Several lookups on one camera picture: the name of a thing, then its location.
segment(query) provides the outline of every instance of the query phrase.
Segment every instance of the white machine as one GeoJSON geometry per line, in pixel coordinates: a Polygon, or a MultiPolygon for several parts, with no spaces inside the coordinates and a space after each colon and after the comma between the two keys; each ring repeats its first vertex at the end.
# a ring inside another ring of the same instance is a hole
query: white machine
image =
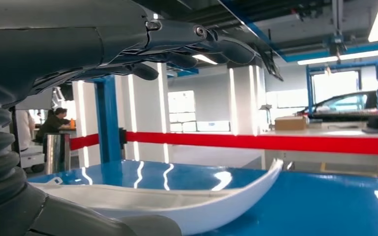
{"type": "Polygon", "coordinates": [[[31,145],[27,150],[21,152],[21,167],[23,169],[31,168],[34,173],[44,171],[43,146],[31,145]]]}

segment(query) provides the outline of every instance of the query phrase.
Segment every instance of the blue metal frame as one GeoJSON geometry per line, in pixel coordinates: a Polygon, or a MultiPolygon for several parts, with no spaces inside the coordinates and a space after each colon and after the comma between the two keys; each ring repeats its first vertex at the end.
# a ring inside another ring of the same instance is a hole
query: blue metal frame
{"type": "MultiPolygon", "coordinates": [[[[330,57],[331,55],[327,50],[314,52],[314,53],[305,53],[299,55],[291,55],[286,56],[280,48],[278,48],[268,37],[267,35],[259,29],[255,25],[253,21],[251,21],[248,17],[246,17],[238,8],[234,5],[232,0],[218,0],[222,6],[224,6],[235,18],[237,18],[243,25],[250,29],[255,36],[265,42],[276,54],[278,54],[283,60],[286,62],[294,62],[299,60],[309,60],[309,59],[316,59],[316,58],[325,58],[330,57]]],[[[358,47],[349,47],[347,51],[344,53],[347,54],[354,54],[354,53],[363,53],[363,52],[371,52],[378,50],[378,43],[371,43],[368,45],[358,46],[358,47]]]]}
{"type": "Polygon", "coordinates": [[[95,86],[101,163],[122,160],[115,76],[104,76],[92,79],[90,82],[95,86]]]}
{"type": "Polygon", "coordinates": [[[329,66],[315,66],[309,67],[306,66],[306,76],[307,76],[307,88],[308,88],[308,114],[312,115],[314,112],[314,88],[312,84],[312,74],[316,74],[317,72],[323,72],[327,67],[330,67],[331,70],[338,70],[338,69],[348,69],[348,68],[356,68],[356,67],[367,67],[367,66],[374,66],[376,68],[376,79],[378,81],[378,60],[374,61],[364,61],[364,62],[353,62],[353,63],[343,63],[343,64],[334,64],[329,66]]]}

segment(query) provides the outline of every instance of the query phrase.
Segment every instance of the red barrier tape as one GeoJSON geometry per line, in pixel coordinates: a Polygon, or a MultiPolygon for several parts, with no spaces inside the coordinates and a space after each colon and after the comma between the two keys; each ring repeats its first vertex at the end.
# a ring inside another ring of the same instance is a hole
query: red barrier tape
{"type": "Polygon", "coordinates": [[[378,138],[127,132],[126,140],[155,144],[378,154],[378,138]]]}
{"type": "Polygon", "coordinates": [[[99,144],[99,135],[91,134],[85,137],[70,139],[70,150],[77,150],[96,144],[99,144]]]}

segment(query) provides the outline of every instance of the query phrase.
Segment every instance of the floor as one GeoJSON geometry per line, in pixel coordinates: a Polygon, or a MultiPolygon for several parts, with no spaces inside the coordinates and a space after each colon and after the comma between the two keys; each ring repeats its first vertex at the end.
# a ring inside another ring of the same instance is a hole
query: floor
{"type": "MultiPolygon", "coordinates": [[[[229,166],[244,169],[261,169],[258,150],[221,147],[173,146],[173,162],[206,166],[229,166]]],[[[286,163],[289,170],[307,173],[332,173],[378,177],[378,165],[345,165],[332,163],[286,163]]]]}

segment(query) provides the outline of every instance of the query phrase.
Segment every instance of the white wall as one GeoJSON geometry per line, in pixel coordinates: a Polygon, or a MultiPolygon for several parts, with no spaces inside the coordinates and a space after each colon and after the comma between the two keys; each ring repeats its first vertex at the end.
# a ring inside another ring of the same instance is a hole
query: white wall
{"type": "Polygon", "coordinates": [[[266,91],[283,91],[293,89],[306,89],[306,67],[298,64],[289,64],[279,67],[284,82],[271,76],[267,70],[264,72],[266,91]]]}
{"type": "Polygon", "coordinates": [[[168,80],[169,92],[193,90],[197,121],[230,120],[229,74],[177,77],[168,80]]]}

